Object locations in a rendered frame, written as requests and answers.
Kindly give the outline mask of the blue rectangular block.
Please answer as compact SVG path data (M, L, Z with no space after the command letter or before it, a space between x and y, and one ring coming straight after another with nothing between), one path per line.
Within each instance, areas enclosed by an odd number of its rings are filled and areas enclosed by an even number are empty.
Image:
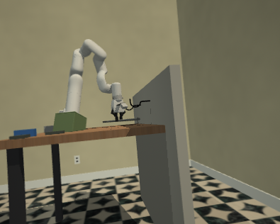
M30 134L30 136L36 136L37 132L36 132L36 129L14 130L13 134L14 135Z

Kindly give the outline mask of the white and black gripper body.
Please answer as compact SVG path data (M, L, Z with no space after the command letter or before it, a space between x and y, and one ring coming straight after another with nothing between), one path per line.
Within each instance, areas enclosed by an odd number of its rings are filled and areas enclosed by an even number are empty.
M122 99L114 99L111 101L111 110L113 109L113 112L120 113L124 112L125 109L122 109L120 106L117 106L118 104L123 103Z

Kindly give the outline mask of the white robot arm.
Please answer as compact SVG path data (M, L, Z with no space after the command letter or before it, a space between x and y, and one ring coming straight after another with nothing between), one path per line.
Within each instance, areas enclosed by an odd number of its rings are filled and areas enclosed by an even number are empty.
M106 52L94 41L86 39L82 47L76 49L73 52L72 66L69 73L69 86L67 91L66 107L63 111L59 111L59 113L72 111L76 111L77 113L79 113L83 85L83 79L81 75L84 67L84 58L88 57L91 52L95 54L93 57L93 61L97 71L96 81L100 91L103 93L112 94L113 100L123 99L120 83L106 83L105 73L107 73L107 69L104 62L107 56Z

